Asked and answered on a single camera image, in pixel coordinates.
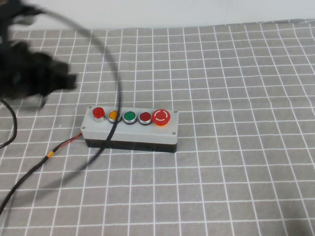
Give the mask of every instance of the orange button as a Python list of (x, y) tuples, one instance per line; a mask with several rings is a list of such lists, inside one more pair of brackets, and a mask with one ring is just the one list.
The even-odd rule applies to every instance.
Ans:
[[(117, 115), (118, 115), (118, 112), (117, 112), (117, 111), (111, 111), (111, 112), (109, 113), (109, 115), (108, 115), (108, 120), (109, 120), (109, 122), (114, 123), (115, 120), (116, 120)], [(122, 116), (119, 116), (118, 122), (120, 122), (121, 120), (122, 120)]]

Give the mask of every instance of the dark red button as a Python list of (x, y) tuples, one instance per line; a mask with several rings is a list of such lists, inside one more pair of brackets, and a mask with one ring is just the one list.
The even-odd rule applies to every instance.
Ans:
[(148, 125), (148, 124), (151, 124), (152, 122), (152, 116), (150, 113), (148, 112), (143, 112), (140, 114), (139, 116), (139, 122), (140, 124), (142, 125)]
[(153, 112), (152, 120), (156, 125), (166, 125), (171, 119), (171, 114), (164, 109), (159, 109)]
[(101, 119), (105, 116), (105, 111), (101, 107), (96, 107), (93, 110), (93, 116), (95, 119)]

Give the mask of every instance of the white grid line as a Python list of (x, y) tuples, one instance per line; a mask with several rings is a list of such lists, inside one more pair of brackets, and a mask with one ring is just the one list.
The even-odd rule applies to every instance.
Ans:
[[(136, 42), (136, 53), (138, 52), (138, 37), (137, 37), (137, 42)], [(136, 91), (136, 76), (137, 76), (137, 71), (134, 73), (134, 90)], [(136, 93), (133, 95), (133, 107), (135, 107), (135, 101), (136, 101)], [(128, 229), (127, 229), (127, 236), (130, 235), (130, 213), (131, 213), (131, 191), (132, 191), (132, 170), (133, 170), (133, 150), (131, 150), (131, 167), (130, 167), (130, 187), (129, 187), (129, 208), (128, 208)]]
[[(189, 76), (189, 72), (188, 72), (188, 61), (187, 61), (187, 50), (186, 50), (186, 44), (185, 44), (185, 37), (183, 37), (184, 39), (184, 49), (185, 49), (185, 56), (186, 56), (186, 66), (187, 66), (187, 74), (188, 74), (188, 86), (190, 88), (190, 76)], [(191, 109), (193, 112), (193, 104), (192, 104), (192, 95), (191, 95), (191, 91), (189, 90), (189, 95), (190, 95), (190, 102), (191, 102)], [(193, 123), (193, 132), (194, 135), (196, 136), (196, 128), (195, 128), (195, 122), (194, 122), (194, 117), (192, 116), (192, 123)], [(199, 155), (198, 155), (198, 145), (197, 145), (197, 138), (195, 137), (195, 147), (196, 147), (196, 151), (197, 151), (197, 159), (199, 162)], [(203, 217), (205, 220), (205, 231), (206, 231), (206, 236), (208, 236), (208, 227), (207, 227), (207, 216), (206, 216), (206, 208), (205, 208), (205, 203), (203, 201), (203, 190), (202, 190), (202, 180), (201, 180), (201, 173), (200, 173), (200, 166), (198, 164), (198, 171), (199, 171), (199, 181), (200, 181), (200, 191), (201, 191), (201, 199), (202, 199), (202, 207), (203, 207)]]
[[(245, 84), (245, 80), (244, 80), (244, 76), (243, 76), (243, 73), (242, 73), (242, 72), (241, 72), (241, 75), (242, 75), (242, 78), (243, 78), (243, 83)], [(249, 96), (247, 87), (245, 87), (245, 88), (246, 88), (246, 94), (247, 94), (247, 96)], [(276, 192), (276, 188), (275, 188), (275, 185), (274, 185), (274, 180), (273, 180), (273, 177), (272, 177), (272, 175), (271, 175), (270, 164), (269, 164), (269, 162), (268, 162), (268, 159), (267, 159), (267, 156), (266, 156), (266, 153), (265, 153), (265, 149), (263, 148), (263, 143), (262, 143), (262, 140), (261, 140), (261, 134), (260, 134), (260, 131), (259, 131), (258, 126), (257, 126), (257, 122), (256, 122), (255, 115), (254, 115), (254, 113), (253, 113), (251, 101), (250, 101), (250, 106), (251, 106), (251, 110), (252, 110), (252, 116), (253, 116), (253, 119), (254, 119), (255, 127), (256, 127), (256, 130), (257, 130), (257, 133), (258, 133), (258, 137), (259, 137), (259, 142), (260, 142), (260, 145), (262, 146), (264, 159), (265, 159), (265, 162), (266, 162), (266, 166), (267, 166), (267, 168), (268, 168), (268, 174), (269, 174), (269, 177), (270, 177), (270, 179), (271, 179), (271, 181), (272, 181), (273, 191), (274, 191), (275, 196), (276, 196), (276, 199), (277, 199), (277, 206), (278, 206), (279, 211), (280, 211), (280, 216), (281, 216), (281, 219), (282, 219), (282, 223), (283, 223), (283, 228), (284, 228), (284, 231), (285, 231), (285, 235), (288, 236), (287, 229), (286, 229), (285, 222), (284, 222), (283, 213), (282, 213), (281, 208), (280, 208), (280, 203), (279, 203), (278, 194), (277, 194), (277, 192)], [(249, 190), (250, 190), (250, 193), (251, 193), (251, 199), (253, 200), (253, 197), (252, 197), (252, 188), (251, 188), (250, 184), (249, 184)]]
[[(282, 43), (283, 43), (283, 47), (284, 47), (284, 49), (285, 49), (286, 53), (288, 54), (288, 51), (287, 51), (286, 46), (285, 46), (285, 44), (284, 44), (284, 42), (283, 42), (283, 40), (282, 40), (282, 39), (281, 39), (281, 41), (282, 41)], [(299, 75), (298, 75), (298, 73), (297, 73), (297, 71), (296, 71), (296, 69), (295, 69), (295, 66), (294, 66), (294, 65), (292, 65), (292, 66), (293, 66), (294, 72), (296, 73), (296, 75), (297, 75), (297, 77), (298, 77), (299, 81), (301, 82), (301, 80), (300, 80), (300, 78), (299, 78)], [(303, 142), (304, 142), (305, 146), (307, 147), (307, 151), (308, 151), (308, 154), (309, 154), (309, 156), (310, 156), (310, 159), (311, 159), (311, 161), (313, 162), (313, 159), (312, 159), (311, 153), (310, 153), (310, 151), (309, 151), (309, 149), (308, 149), (308, 145), (307, 145), (307, 143), (306, 143), (306, 141), (305, 141), (305, 138), (304, 138), (304, 135), (303, 135), (303, 133), (302, 133), (301, 127), (300, 127), (300, 125), (299, 125), (299, 123), (298, 123), (298, 119), (296, 118), (296, 115), (295, 115), (295, 113), (294, 113), (294, 112), (293, 112), (293, 115), (294, 115), (294, 118), (295, 118), (295, 119), (296, 119), (296, 121), (297, 121), (298, 128), (299, 128), (299, 130), (300, 130), (300, 132), (301, 132), (301, 134), (302, 134)], [(284, 140), (283, 140), (283, 137), (282, 137), (282, 136), (281, 136), (281, 140), (282, 140), (283, 146), (285, 147), (285, 143), (284, 143)], [(285, 150), (285, 151), (286, 151), (286, 155), (287, 155), (287, 158), (288, 158), (289, 164), (291, 164), (291, 160), (290, 160), (290, 158), (289, 158), (289, 155), (288, 155), (288, 153), (287, 153), (287, 150)], [(294, 169), (293, 169), (292, 165), (291, 165), (290, 167), (291, 167), (291, 170), (292, 170), (292, 173), (293, 173), (294, 179), (295, 179), (295, 180), (297, 180), (297, 178), (296, 178), (296, 174), (295, 174), (295, 171), (294, 171)], [(297, 182), (296, 182), (296, 185), (297, 185), (297, 189), (298, 189), (298, 191), (299, 191), (300, 197), (302, 198), (302, 193), (301, 193), (300, 186), (299, 186), (299, 184), (298, 184)], [(302, 200), (302, 204), (303, 204), (303, 207), (304, 207), (304, 210), (305, 210), (306, 216), (307, 216), (307, 218), (309, 218), (309, 213), (308, 213), (308, 211), (307, 211), (307, 209), (306, 209), (306, 206), (305, 206), (305, 202), (304, 202), (304, 200)], [(310, 225), (310, 228), (311, 228), (312, 234), (313, 234), (313, 235), (315, 235), (315, 234), (314, 234), (313, 227), (312, 227), (312, 223), (311, 223), (310, 219), (309, 219), (309, 225)]]
[[(275, 113), (274, 113), (274, 110), (273, 110), (272, 102), (271, 102), (271, 100), (270, 100), (269, 97), (268, 97), (268, 100), (269, 100), (269, 102), (270, 102), (270, 106), (271, 106), (271, 111), (272, 111), (273, 117), (274, 117), (274, 119), (275, 119), (275, 121), (276, 121), (277, 129), (278, 129), (278, 131), (280, 132), (279, 125), (278, 125), (278, 122), (277, 122), (277, 120), (276, 120), (276, 116), (275, 116)], [(283, 146), (285, 147), (284, 140), (283, 140), (282, 136), (280, 136), (280, 137), (281, 137), (282, 144), (283, 144)], [(285, 153), (286, 153), (286, 157), (287, 157), (288, 161), (290, 162), (290, 158), (289, 158), (289, 155), (288, 155), (288, 153), (287, 153), (287, 149), (284, 149), (284, 150), (285, 150)], [(293, 170), (293, 169), (292, 169), (292, 172), (293, 172), (293, 175), (294, 175), (294, 179), (295, 179), (295, 181), (296, 181), (296, 177), (295, 177), (295, 174), (294, 174), (294, 170)], [(276, 195), (276, 197), (278, 198), (278, 194), (277, 194), (277, 192), (276, 192), (276, 188), (275, 188), (275, 185), (274, 185), (274, 181), (273, 181), (273, 188), (274, 188), (275, 195)], [(283, 218), (283, 211), (282, 211), (281, 206), (280, 206), (279, 203), (278, 203), (278, 207), (279, 207), (279, 210), (280, 210), (280, 214), (281, 214), (281, 216), (282, 216), (282, 218)], [(284, 226), (286, 235), (288, 235), (287, 228), (286, 228), (286, 225), (285, 225), (284, 222), (283, 222), (283, 226)]]
[[(74, 123), (75, 123), (75, 118), (73, 119), (73, 124), (72, 124), (72, 129), (71, 129), (71, 135), (72, 135), (73, 130), (74, 130), (74, 128), (73, 128), (73, 127), (74, 127)], [(67, 156), (68, 156), (68, 154), (69, 154), (69, 148), (70, 148), (70, 146), (67, 147), (67, 155), (66, 155), (65, 161), (64, 161), (62, 179), (61, 179), (60, 185), (59, 185), (58, 197), (57, 197), (57, 201), (56, 201), (56, 206), (55, 206), (55, 211), (54, 211), (54, 218), (53, 218), (53, 223), (52, 223), (53, 226), (55, 225), (55, 220), (56, 220), (56, 216), (57, 216), (57, 207), (58, 207), (58, 204), (59, 204), (59, 199), (60, 199), (60, 194), (61, 194), (61, 187), (62, 187), (62, 185), (63, 185), (63, 177), (64, 177), (64, 174), (65, 174), (65, 167), (66, 167), (66, 163), (67, 163)], [(50, 236), (52, 236), (53, 231), (54, 231), (54, 228), (52, 227), (52, 229), (51, 229), (51, 231), (50, 231)]]
[[(222, 72), (223, 72), (223, 75), (225, 75), (225, 72), (223, 70), (223, 63), (222, 63), (222, 60), (221, 60), (221, 55), (219, 53), (219, 56), (220, 56), (220, 62), (221, 62), (221, 66), (222, 66)], [(230, 100), (230, 95), (228, 93), (228, 86), (227, 86), (227, 82), (226, 82), (226, 79), (224, 78), (224, 82), (225, 82), (225, 86), (226, 86), (226, 91), (227, 91), (227, 96), (228, 96), (228, 99), (229, 99), (229, 102), (230, 102), (230, 107), (231, 109), (233, 109), (232, 107), (232, 102)], [(250, 196), (251, 196), (251, 200), (253, 200), (253, 196), (252, 196), (252, 191), (251, 191), (251, 186), (250, 186), (250, 181), (249, 181), (249, 177), (248, 177), (248, 173), (247, 173), (247, 168), (245, 167), (245, 160), (244, 160), (244, 156), (243, 156), (243, 152), (242, 152), (242, 146), (241, 146), (241, 141), (240, 141), (240, 137), (239, 137), (239, 134), (238, 134), (238, 130), (237, 130), (237, 126), (236, 126), (236, 123), (235, 123), (235, 117), (234, 117), (234, 113), (232, 112), (232, 118), (233, 118), (233, 122), (234, 122), (234, 127), (235, 127), (235, 130), (236, 130), (236, 136), (237, 136), (237, 141), (238, 141), (238, 145), (240, 147), (240, 151), (241, 151), (241, 156), (242, 156), (242, 161), (243, 161), (243, 165), (244, 165), (244, 170), (245, 170), (245, 175), (246, 175), (246, 180), (247, 180), (247, 183), (248, 183), (248, 188), (250, 190)], [(254, 202), (252, 202), (252, 207), (253, 207), (253, 210), (254, 210), (254, 214), (255, 214), (255, 219), (258, 220), (258, 217), (257, 217), (257, 212), (256, 212), (256, 207), (255, 207), (255, 204)], [(260, 226), (259, 226), (259, 223), (257, 221), (257, 229), (258, 229), (258, 233), (259, 235), (261, 236), (261, 231), (260, 231)]]
[[(167, 41), (169, 42), (169, 29), (167, 29)], [(168, 45), (168, 58), (171, 58), (169, 45)], [(172, 80), (172, 73), (169, 71), (169, 78)], [(174, 102), (173, 102), (173, 87), (170, 81), (171, 86), (171, 98), (172, 98), (172, 110), (174, 109)], [(177, 154), (175, 153), (175, 173), (176, 173), (176, 197), (177, 197), (177, 209), (178, 209), (178, 222), (179, 222), (179, 236), (182, 236), (182, 223), (181, 223), (181, 208), (180, 208), (180, 201), (179, 201), (179, 185), (178, 185), (178, 166), (177, 166)]]
[[(61, 38), (61, 31), (60, 31), (60, 33), (59, 33), (58, 44), (59, 44), (59, 42), (60, 42), (60, 38)], [(57, 111), (58, 111), (58, 105), (57, 105), (57, 108), (56, 108), (56, 111), (55, 111), (55, 116), (57, 116)], [(53, 129), (51, 129), (51, 131), (50, 131), (49, 140), (48, 140), (48, 145), (47, 145), (47, 148), (46, 148), (46, 153), (48, 153), (49, 143), (50, 143), (50, 140), (51, 140), (51, 138), (52, 138), (52, 135), (53, 135)], [(40, 171), (39, 171), (39, 178), (38, 178), (38, 181), (37, 181), (37, 188), (39, 187), (39, 183), (40, 183), (40, 180), (41, 180), (40, 178), (41, 178), (41, 175), (42, 175), (42, 172), (43, 172), (43, 168), (44, 168), (44, 166), (42, 166), (42, 167), (40, 168)], [(32, 207), (34, 207), (35, 199), (36, 199), (36, 197), (37, 197), (37, 193), (38, 193), (37, 188), (36, 188), (36, 190), (35, 190), (35, 195), (34, 195), (34, 198), (33, 198), (33, 201), (32, 201)], [(30, 212), (30, 215), (29, 215), (29, 219), (28, 219), (28, 224), (27, 224), (27, 226), (30, 226), (31, 217), (32, 217), (32, 211), (33, 211), (33, 208), (31, 208), (31, 212)], [(26, 228), (25, 236), (27, 235), (27, 233), (28, 233), (28, 227)]]
[[(18, 113), (19, 113), (19, 111), (20, 111), (20, 109), (21, 109), (21, 107), (22, 107), (22, 104), (23, 104), (23, 99), (21, 100), (20, 106), (18, 107), (18, 109), (17, 109), (17, 111), (16, 111), (16, 116), (18, 116)], [(36, 117), (34, 117), (34, 121), (33, 121), (32, 127), (34, 127), (35, 120), (36, 120)], [(11, 129), (11, 131), (10, 131), (9, 138), (11, 137), (11, 134), (13, 133), (13, 127), (14, 127), (14, 126), (12, 126), (12, 129)], [(8, 147), (8, 146), (6, 146), (6, 147), (4, 148), (4, 150), (3, 150), (2, 157), (1, 157), (1, 159), (0, 159), (0, 164), (2, 163), (2, 160), (4, 159), (4, 154), (5, 154), (5, 151), (7, 150), (7, 147)], [(23, 161), (21, 161), (21, 164), (20, 164), (20, 167), (19, 167), (19, 172), (21, 171), (22, 163), (23, 163)], [(18, 177), (19, 177), (19, 174), (16, 176), (15, 183), (18, 181)], [(3, 220), (3, 224), (2, 224), (2, 226), (1, 226), (0, 236), (2, 236), (3, 229), (4, 229), (5, 223), (6, 223), (6, 219), (7, 219), (7, 216), (8, 216), (8, 214), (9, 214), (9, 208), (12, 206), (12, 202), (13, 202), (12, 200), (11, 200), (10, 202), (8, 202), (7, 211), (6, 211), (6, 213), (5, 213), (4, 220)]]

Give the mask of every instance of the push button box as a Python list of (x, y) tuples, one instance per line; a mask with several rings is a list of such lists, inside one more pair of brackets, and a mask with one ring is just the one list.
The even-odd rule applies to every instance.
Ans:
[[(81, 131), (89, 147), (104, 145), (117, 115), (115, 107), (87, 108)], [(122, 108), (108, 148), (176, 152), (178, 120), (175, 110)]]

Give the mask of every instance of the black robotic arm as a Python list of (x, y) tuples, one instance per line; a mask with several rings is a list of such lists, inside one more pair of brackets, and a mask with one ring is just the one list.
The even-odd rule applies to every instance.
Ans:
[(9, 40), (11, 25), (41, 13), (19, 0), (0, 0), (0, 99), (46, 98), (54, 91), (76, 88), (77, 76), (69, 74), (67, 63), (46, 53), (31, 52), (25, 41)]

